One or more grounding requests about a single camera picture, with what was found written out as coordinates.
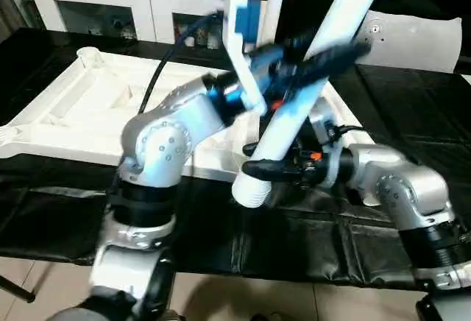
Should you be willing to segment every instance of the tile floor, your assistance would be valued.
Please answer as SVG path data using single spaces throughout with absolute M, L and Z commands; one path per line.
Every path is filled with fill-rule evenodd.
M 0 258 L 0 274 L 35 290 L 32 304 L 0 290 L 0 321 L 41 321 L 78 304 L 87 294 L 90 267 Z M 417 321 L 423 293 L 309 283 L 177 274 L 171 308 L 188 321 L 250 320 L 274 311 L 293 321 Z

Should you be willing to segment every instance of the cabinet door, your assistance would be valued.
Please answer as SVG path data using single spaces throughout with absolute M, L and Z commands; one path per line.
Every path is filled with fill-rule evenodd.
M 150 0 L 154 17 L 155 34 L 157 42 L 175 43 L 176 38 L 185 31 L 186 27 L 201 15 L 207 15 L 216 10 L 224 9 L 224 0 Z M 259 22 L 259 35 L 263 25 L 263 15 L 266 1 L 261 2 L 261 19 Z M 209 26 L 206 31 L 196 33 L 187 46 L 219 49 L 222 25 Z
M 35 0 L 46 28 L 155 41 L 150 0 Z

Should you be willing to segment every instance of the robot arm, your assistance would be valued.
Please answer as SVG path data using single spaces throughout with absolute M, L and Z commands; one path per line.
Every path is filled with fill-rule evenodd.
M 343 182 L 365 201 L 381 204 L 398 229 L 416 282 L 431 292 L 417 303 L 421 320 L 470 320 L 470 232 L 453 211 L 443 177 L 391 147 L 351 144 L 343 148 L 340 141 L 332 140 L 335 119 L 323 98 L 309 118 L 323 144 L 322 153 L 301 151 L 296 165 L 283 160 L 247 161 L 242 170 L 259 180 L 308 186 Z
M 300 46 L 292 40 L 287 44 Z M 284 60 L 285 50 L 267 45 L 246 55 L 267 107 L 289 102 L 299 89 L 341 71 L 369 47 L 335 46 L 297 64 Z M 53 320 L 69 320 L 69 312 L 95 313 L 105 320 L 122 320 L 123 313 L 155 320 L 165 311 L 174 276 L 169 249 L 177 220 L 174 197 L 183 166 L 198 143 L 230 126 L 239 114 L 258 108 L 244 96 L 242 83 L 237 70 L 207 74 L 176 88 L 155 109 L 126 124 L 120 183 L 110 195 L 91 273 L 91 297 Z M 119 315 L 113 311 L 117 308 Z

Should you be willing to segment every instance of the table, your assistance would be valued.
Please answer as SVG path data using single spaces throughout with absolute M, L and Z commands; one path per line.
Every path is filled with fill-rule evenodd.
M 149 58 L 162 57 L 168 47 L 21 29 L 0 44 L 4 60 L 1 124 L 34 99 L 83 46 Z M 230 66 L 226 57 L 219 54 L 215 57 L 207 50 L 183 49 L 176 54 L 175 61 L 215 68 Z M 468 150 L 471 124 L 466 120 L 465 102 L 471 99 L 471 93 L 470 87 L 461 81 L 464 82 L 459 75 L 374 66 L 353 67 L 331 80 L 377 139 L 386 139 L 409 151 L 417 145 L 414 154 L 449 180 L 450 195 L 457 202 L 458 211 L 469 218 L 467 198 L 471 180 L 465 169 L 471 162 Z M 411 103 L 424 105 L 419 112 L 403 101 L 404 94 Z M 15 175 L 7 177 L 6 172 Z M 109 166 L 18 155 L 0 160 L 0 182 L 10 180 L 0 193 L 0 205 L 11 199 L 9 194 L 14 192 L 9 190 L 13 186 L 27 187 L 30 199 L 38 202 L 48 199 L 65 204 L 80 200 L 84 193 L 95 194 L 93 200 L 104 202 L 102 192 L 110 185 L 113 174 L 114 168 Z M 271 204 L 273 208 L 243 208 L 233 201 L 230 184 L 184 178 L 178 207 L 185 229 L 174 246 L 178 270 L 376 288 L 418 288 L 393 224 L 380 208 L 360 206 L 354 192 L 343 186 L 330 192 L 277 186 Z M 71 219 L 63 226 L 78 229 L 77 220 Z M 45 229 L 54 233 L 54 227 Z M 45 242 L 35 240 L 32 232 L 30 250 L 41 244 Z M 94 251 L 77 252 L 70 245 L 64 241 L 57 246 L 56 255 L 47 257 L 36 250 L 30 258 L 78 264 L 93 261 Z M 22 255 L 15 250 L 15 237 L 0 236 L 0 254 L 5 253 Z

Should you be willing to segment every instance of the white plastic tube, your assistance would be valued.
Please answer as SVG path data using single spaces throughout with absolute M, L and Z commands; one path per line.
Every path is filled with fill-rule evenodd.
M 260 45 L 275 41 L 282 3 L 283 0 L 268 0 L 265 17 L 263 19 L 262 35 L 258 42 Z
M 334 0 L 306 58 L 333 44 L 351 40 L 372 2 L 373 0 Z M 320 80 L 302 89 L 296 99 L 277 110 L 251 160 L 283 159 L 326 82 L 327 79 Z M 270 182 L 239 172 L 232 193 L 241 205 L 256 208 L 263 204 L 271 189 Z

